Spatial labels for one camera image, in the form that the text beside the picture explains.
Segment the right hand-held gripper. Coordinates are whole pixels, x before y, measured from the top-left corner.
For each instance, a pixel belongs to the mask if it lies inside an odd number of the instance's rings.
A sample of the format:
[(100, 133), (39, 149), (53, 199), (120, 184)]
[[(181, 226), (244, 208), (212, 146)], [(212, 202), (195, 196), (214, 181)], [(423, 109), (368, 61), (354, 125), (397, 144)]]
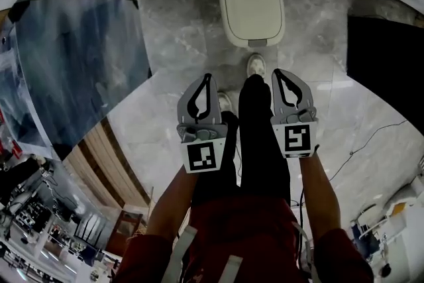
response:
[[(284, 93), (284, 86), (297, 97), (290, 103)], [(284, 158), (309, 158), (318, 148), (316, 110), (309, 86), (295, 74), (276, 68), (272, 72), (274, 113), (272, 128)], [(290, 115), (287, 111), (299, 110)]]

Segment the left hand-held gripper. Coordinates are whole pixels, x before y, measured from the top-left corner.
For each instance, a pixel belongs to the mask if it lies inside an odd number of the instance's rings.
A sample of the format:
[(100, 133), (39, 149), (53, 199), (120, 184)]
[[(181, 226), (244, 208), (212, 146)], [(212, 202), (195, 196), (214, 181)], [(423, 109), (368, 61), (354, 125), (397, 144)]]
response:
[(228, 132), (220, 122), (217, 84), (211, 74), (195, 80), (177, 104), (181, 138), (180, 151), (188, 174), (218, 171), (221, 168)]

